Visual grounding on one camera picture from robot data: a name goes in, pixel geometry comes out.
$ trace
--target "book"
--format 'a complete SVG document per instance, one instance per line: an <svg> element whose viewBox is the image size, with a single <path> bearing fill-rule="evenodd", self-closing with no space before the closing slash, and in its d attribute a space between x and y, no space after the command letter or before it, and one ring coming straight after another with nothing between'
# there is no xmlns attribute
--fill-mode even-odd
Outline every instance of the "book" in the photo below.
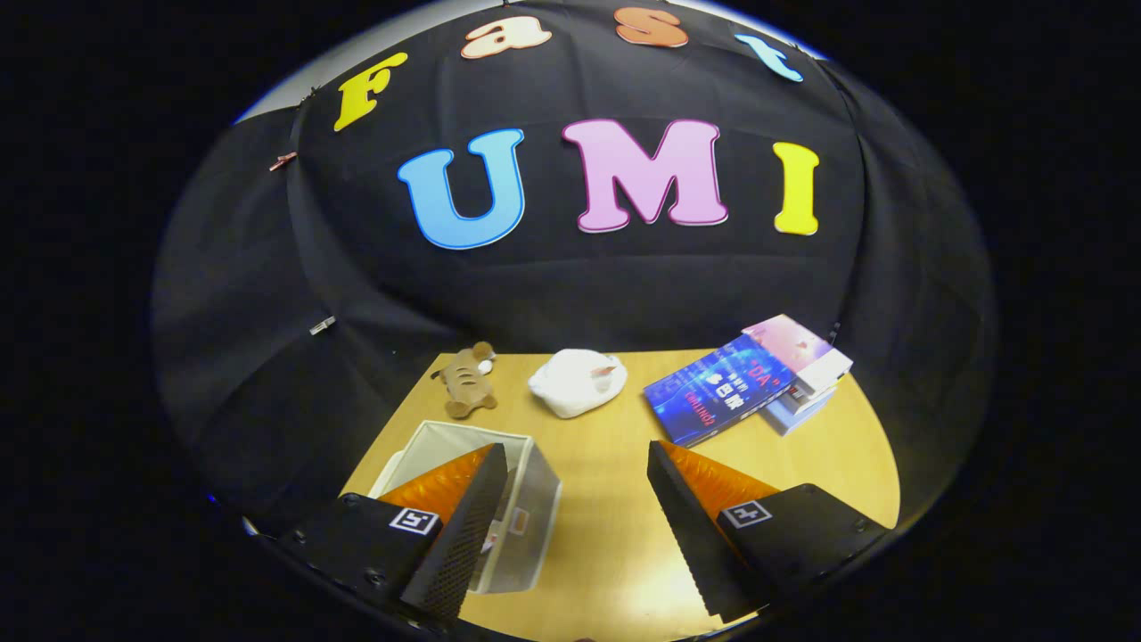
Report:
<svg viewBox="0 0 1141 642"><path fill-rule="evenodd" d="M774 401L793 379L779 359L742 335L642 392L670 441L689 448Z"/></svg>
<svg viewBox="0 0 1141 642"><path fill-rule="evenodd" d="M795 415L790 413L788 409L782 404L770 404L764 408L761 408L761 417L764 418L764 421L768 422L780 437L786 437L788 433L796 430L801 424L807 422L810 417L819 413L822 408L827 406L828 399L831 398L831 395L824 396L816 404L809 406L807 411Z"/></svg>
<svg viewBox="0 0 1141 642"><path fill-rule="evenodd" d="M778 401L786 409L788 409L790 413L792 413L793 415L799 415L808 411L809 408L812 408L812 405L815 405L816 403L823 401L824 399L832 397L834 392L836 392L836 387L833 385L828 390L824 390L816 395L810 396L810 395L804 395L804 392L800 390L798 384L793 384L792 388L788 389L788 392L779 397Z"/></svg>
<svg viewBox="0 0 1141 642"><path fill-rule="evenodd" d="M742 331L796 376L796 388L809 397L828 390L852 367L852 360L795 323L787 314Z"/></svg>

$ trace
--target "orange letter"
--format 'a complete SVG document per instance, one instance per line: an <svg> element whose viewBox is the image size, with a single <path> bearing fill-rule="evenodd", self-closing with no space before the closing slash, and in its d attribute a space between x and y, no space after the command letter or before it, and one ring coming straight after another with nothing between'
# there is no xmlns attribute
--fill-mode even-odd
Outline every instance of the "orange letter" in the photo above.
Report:
<svg viewBox="0 0 1141 642"><path fill-rule="evenodd" d="M689 36L677 25L681 21L673 14L657 9L640 9L625 7L614 11L618 21L618 35L631 44L650 44L653 47L681 47L689 42Z"/></svg>
<svg viewBox="0 0 1141 642"><path fill-rule="evenodd" d="M472 31L467 35L468 46L460 51L464 58L486 58L508 49L526 49L547 42L551 32L543 31L539 18L518 16L495 21Z"/></svg>

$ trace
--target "brown plush toy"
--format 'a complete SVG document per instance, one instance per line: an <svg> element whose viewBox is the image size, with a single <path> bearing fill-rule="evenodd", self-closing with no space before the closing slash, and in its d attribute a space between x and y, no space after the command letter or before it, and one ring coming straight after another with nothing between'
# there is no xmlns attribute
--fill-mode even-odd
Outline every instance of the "brown plush toy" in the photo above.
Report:
<svg viewBox="0 0 1141 642"><path fill-rule="evenodd" d="M476 408L495 408L499 403L492 397L492 385L479 373L479 363L491 359L494 355L492 344L479 342L472 348L461 350L444 368L432 373L432 379L443 375L452 401L444 405L444 411L453 420L462 420Z"/></svg>

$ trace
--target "white towel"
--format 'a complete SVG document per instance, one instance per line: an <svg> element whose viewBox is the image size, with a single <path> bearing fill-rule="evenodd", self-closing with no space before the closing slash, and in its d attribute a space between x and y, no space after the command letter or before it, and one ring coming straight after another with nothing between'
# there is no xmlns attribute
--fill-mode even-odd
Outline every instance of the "white towel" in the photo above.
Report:
<svg viewBox="0 0 1141 642"><path fill-rule="evenodd" d="M563 420L598 408L624 385L626 368L618 358L592 350L560 350L527 381L531 392Z"/></svg>

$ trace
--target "black background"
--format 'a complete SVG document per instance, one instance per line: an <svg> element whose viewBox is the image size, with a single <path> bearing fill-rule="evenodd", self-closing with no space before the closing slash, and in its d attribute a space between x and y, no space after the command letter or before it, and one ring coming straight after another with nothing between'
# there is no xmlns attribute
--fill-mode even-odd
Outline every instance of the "black background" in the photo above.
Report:
<svg viewBox="0 0 1141 642"><path fill-rule="evenodd" d="M207 502L157 405L147 299L165 218L220 131L415 5L35 7L50 18L11 22L11 600L30 616L16 639L380 636ZM1108 477L1128 456L1115 364L1133 340L1109 325L1132 298L1118 257L1136 211L1114 117L1135 81L1114 67L1138 9L1090 5L733 3L844 64L940 149L979 214L1003 326L996 398L954 487L769 639L1139 631L1120 545L1135 507L1109 502Z"/></svg>

